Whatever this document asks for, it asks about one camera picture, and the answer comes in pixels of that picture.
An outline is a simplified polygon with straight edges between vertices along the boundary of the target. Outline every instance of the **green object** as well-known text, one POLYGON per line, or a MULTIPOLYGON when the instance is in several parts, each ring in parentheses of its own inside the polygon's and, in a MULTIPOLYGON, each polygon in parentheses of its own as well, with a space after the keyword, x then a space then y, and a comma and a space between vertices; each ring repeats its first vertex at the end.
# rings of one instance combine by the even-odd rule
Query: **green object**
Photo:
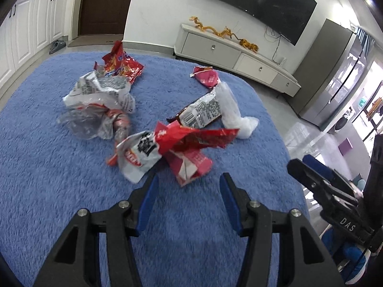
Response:
POLYGON ((361 108, 363 108, 364 105, 366 104, 366 102, 367 102, 367 100, 365 100, 364 98, 361 98, 361 100, 359 101, 358 106, 361 107, 361 108))

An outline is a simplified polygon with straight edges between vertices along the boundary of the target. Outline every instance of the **yellow dragon toy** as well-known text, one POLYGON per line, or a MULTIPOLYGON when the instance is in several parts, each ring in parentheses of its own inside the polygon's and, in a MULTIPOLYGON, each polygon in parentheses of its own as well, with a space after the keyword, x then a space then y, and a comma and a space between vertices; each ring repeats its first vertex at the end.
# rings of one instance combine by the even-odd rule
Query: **yellow dragon toy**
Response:
POLYGON ((213 34, 215 34, 216 36, 218 37, 221 37, 221 38, 225 38, 225 36, 228 36, 230 39, 232 38, 232 36, 235 36, 236 39, 239 41, 239 45, 246 48, 246 49, 249 49, 251 51, 253 51, 254 53, 257 53, 258 50, 259 50, 259 47, 256 45, 256 44, 253 44, 253 43, 250 43, 248 40, 246 39, 239 39, 235 33, 232 33, 231 32, 231 29, 225 27, 225 29, 222 31, 222 32, 218 32, 216 29, 214 29, 213 27, 211 26, 206 26, 204 27, 202 22, 200 22, 198 20, 198 17, 196 16, 192 16, 190 19, 190 21, 193 21, 195 24, 196 24, 196 28, 200 29, 201 31, 205 32, 206 30, 211 30, 213 32, 213 34))

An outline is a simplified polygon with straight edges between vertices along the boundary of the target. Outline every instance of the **silver bolt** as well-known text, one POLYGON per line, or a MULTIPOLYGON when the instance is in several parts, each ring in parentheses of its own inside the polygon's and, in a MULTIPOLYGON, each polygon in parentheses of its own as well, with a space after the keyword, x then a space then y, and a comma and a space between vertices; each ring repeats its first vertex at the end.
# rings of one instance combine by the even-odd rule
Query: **silver bolt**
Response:
POLYGON ((86 216, 88 213, 88 211, 85 209, 85 208, 81 208, 78 210, 77 214, 80 216, 80 217, 84 217, 86 216))
POLYGON ((300 215, 302 215, 301 211, 299 209, 292 209, 291 210, 291 214, 294 216, 294 217, 299 217, 300 215))
POLYGON ((257 208, 261 206, 261 203, 258 202, 257 200, 251 200, 248 204, 250 205, 250 207, 253 207, 253 208, 257 208))
POLYGON ((127 200, 122 200, 118 203, 118 206, 120 206, 121 208, 127 208, 129 207, 129 202, 127 200))

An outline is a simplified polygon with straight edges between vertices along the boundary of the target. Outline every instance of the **blue curtain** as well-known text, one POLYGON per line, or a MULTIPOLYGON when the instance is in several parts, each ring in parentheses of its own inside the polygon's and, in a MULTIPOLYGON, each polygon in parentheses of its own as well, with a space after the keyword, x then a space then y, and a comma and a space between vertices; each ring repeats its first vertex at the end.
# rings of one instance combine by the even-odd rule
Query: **blue curtain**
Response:
POLYGON ((375 40, 371 35, 365 32, 362 28, 358 28, 357 36, 363 48, 364 55, 365 57, 367 57, 375 40))

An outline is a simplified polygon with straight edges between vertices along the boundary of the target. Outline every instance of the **refrigerator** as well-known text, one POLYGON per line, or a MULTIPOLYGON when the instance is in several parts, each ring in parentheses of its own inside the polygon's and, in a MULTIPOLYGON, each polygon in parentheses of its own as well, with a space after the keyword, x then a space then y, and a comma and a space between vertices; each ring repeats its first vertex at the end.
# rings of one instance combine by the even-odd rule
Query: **refrigerator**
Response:
POLYGON ((365 67, 356 34, 327 19, 294 73, 301 89, 288 102, 302 119, 324 130, 365 67))

